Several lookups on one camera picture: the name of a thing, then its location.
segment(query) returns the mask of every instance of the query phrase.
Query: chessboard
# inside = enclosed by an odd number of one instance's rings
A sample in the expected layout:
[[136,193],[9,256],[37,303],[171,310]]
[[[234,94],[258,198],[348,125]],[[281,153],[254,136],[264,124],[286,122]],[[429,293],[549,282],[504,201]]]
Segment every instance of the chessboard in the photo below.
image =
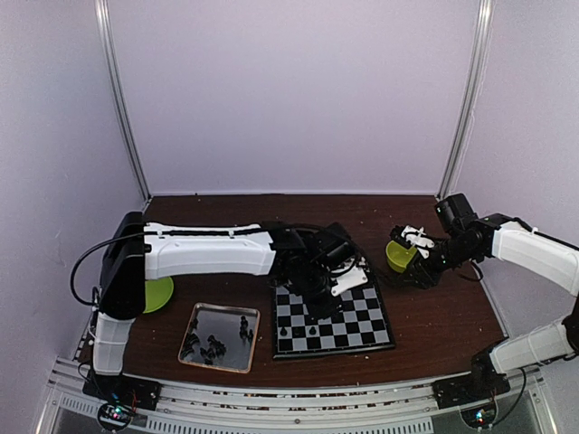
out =
[[394,348],[384,302],[376,287],[354,288],[341,296],[342,311],[316,321],[301,296],[276,287],[274,359],[348,354]]

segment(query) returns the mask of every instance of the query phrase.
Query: green bowl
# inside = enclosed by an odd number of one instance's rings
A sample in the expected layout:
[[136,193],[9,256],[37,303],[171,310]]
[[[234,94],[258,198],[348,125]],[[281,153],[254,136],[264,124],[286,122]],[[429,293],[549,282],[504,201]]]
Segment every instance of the green bowl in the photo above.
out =
[[159,280],[147,280],[145,282],[145,311],[150,314],[167,304],[173,296],[173,280],[160,278]]
[[396,241],[390,241],[386,245],[386,259],[388,260],[388,265],[397,273],[404,273],[406,271],[406,266],[416,254],[416,251],[418,250],[416,250],[415,247],[405,249]]

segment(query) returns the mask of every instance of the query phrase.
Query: wooden tabletop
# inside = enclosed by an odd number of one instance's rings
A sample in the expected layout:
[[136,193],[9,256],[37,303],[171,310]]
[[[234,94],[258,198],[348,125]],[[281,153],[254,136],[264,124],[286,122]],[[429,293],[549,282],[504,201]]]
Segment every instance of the wooden tabletop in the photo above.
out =
[[[431,235],[443,235],[434,204],[431,196],[156,197],[147,209],[147,219],[184,226],[231,226],[272,220],[324,225],[340,222],[375,265],[385,268],[384,246],[394,225],[424,226]],[[473,354],[503,338],[481,285],[449,271],[436,288],[381,288],[395,349],[273,361],[271,290],[266,278],[196,275],[175,277],[174,281],[175,294],[168,305],[159,312],[140,316],[133,325],[125,354],[126,373],[228,386],[399,382],[467,371]],[[198,302],[260,310],[261,325],[250,373],[224,373],[177,361],[187,322]]]

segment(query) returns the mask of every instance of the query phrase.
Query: back wall panel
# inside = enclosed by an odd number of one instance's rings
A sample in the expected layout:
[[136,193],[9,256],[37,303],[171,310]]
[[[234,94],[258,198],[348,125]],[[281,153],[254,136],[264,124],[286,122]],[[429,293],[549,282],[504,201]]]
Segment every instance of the back wall panel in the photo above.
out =
[[111,0],[153,193],[434,193],[479,2]]

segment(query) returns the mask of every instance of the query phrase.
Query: brown wooden table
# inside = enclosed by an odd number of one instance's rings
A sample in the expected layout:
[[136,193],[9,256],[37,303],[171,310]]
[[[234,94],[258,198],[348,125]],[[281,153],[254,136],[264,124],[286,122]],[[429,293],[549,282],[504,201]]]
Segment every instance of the brown wooden table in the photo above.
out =
[[[183,196],[157,197],[149,221],[185,226],[226,226],[280,220],[341,222],[379,267],[396,224],[424,226],[442,236],[431,196]],[[271,290],[266,278],[244,275],[179,276],[172,300],[140,316],[131,330],[125,372],[159,379],[229,386],[316,387],[398,382],[458,373],[470,357],[503,334],[479,283],[447,272],[429,290],[382,288],[396,348],[358,355],[273,361]],[[197,302],[255,307],[261,311],[252,371],[223,373],[177,361],[187,322]]]

